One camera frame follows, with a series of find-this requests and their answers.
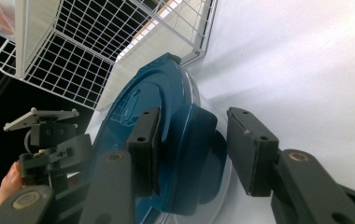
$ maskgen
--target metal grid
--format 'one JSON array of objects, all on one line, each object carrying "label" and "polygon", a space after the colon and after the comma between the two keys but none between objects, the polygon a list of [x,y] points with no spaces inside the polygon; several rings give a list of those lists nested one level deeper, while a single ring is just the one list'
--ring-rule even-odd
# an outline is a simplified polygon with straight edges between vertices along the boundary
[{"label": "metal grid", "polygon": [[154,9],[147,6],[146,0],[131,1],[199,53],[206,51],[210,33],[206,28],[213,21],[216,0],[154,0],[158,2]]},{"label": "metal grid", "polygon": [[[159,23],[205,52],[214,9],[208,2],[216,0],[62,0],[41,46],[23,62],[21,80],[95,109],[113,65]],[[7,41],[0,71],[16,77],[15,62],[15,44]]]}]

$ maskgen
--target white surface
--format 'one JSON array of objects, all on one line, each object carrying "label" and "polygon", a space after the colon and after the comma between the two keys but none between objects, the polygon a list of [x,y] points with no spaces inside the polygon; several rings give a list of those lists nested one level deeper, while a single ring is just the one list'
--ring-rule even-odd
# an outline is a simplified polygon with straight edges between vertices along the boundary
[{"label": "white surface", "polygon": [[[188,70],[212,112],[251,111],[281,149],[313,154],[355,189],[355,1],[219,1],[207,55]],[[234,175],[215,223],[275,220]]]},{"label": "white surface", "polygon": [[24,78],[27,66],[44,43],[58,12],[60,0],[16,1],[16,78]]}]

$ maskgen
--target clamp jaw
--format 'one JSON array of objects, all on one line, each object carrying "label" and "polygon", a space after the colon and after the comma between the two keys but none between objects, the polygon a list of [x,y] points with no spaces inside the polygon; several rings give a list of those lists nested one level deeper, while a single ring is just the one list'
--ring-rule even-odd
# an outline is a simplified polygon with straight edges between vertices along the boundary
[{"label": "clamp jaw", "polygon": [[[40,121],[33,109],[5,128],[15,130],[16,125],[26,127],[31,121],[32,138],[39,143],[35,145],[47,148],[36,154],[20,155],[21,177],[29,187],[3,202],[0,223],[109,223],[111,220],[134,223],[134,198],[150,196],[153,191],[159,193],[159,108],[145,111],[125,146],[102,155],[96,162],[92,178],[71,188],[66,175],[85,171],[93,157],[90,136],[84,134],[65,140],[58,132],[62,126],[55,122],[58,120],[55,115],[59,113],[41,113],[51,119],[41,117]],[[42,133],[46,137],[38,138]]]},{"label": "clamp jaw", "polygon": [[247,195],[272,196],[278,224],[355,223],[355,191],[336,184],[309,153],[278,148],[250,112],[230,108],[227,152]]}]

